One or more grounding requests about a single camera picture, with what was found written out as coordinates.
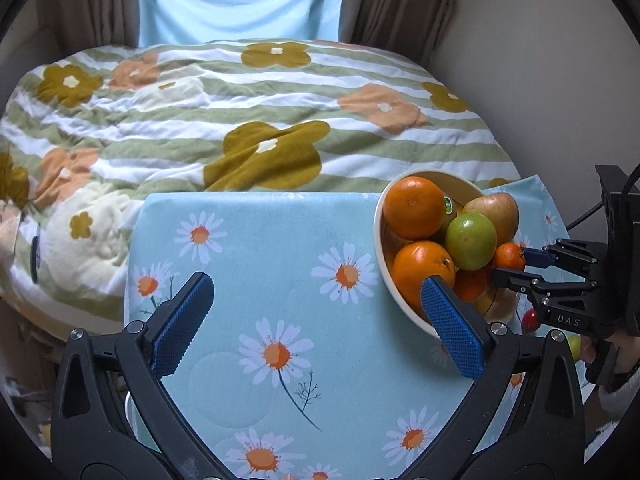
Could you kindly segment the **person's hand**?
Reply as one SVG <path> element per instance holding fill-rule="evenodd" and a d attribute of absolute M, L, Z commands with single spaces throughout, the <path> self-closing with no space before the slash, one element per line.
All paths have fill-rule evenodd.
<path fill-rule="evenodd" d="M 631 380 L 639 370 L 639 338 L 629 336 L 624 330 L 618 330 L 607 340 L 581 336 L 580 358 L 586 363 L 588 382 L 603 386 L 606 392 L 613 393 Z M 611 373 L 605 376 L 605 382 L 597 382 L 605 370 L 604 363 L 608 355 L 615 356 Z"/>

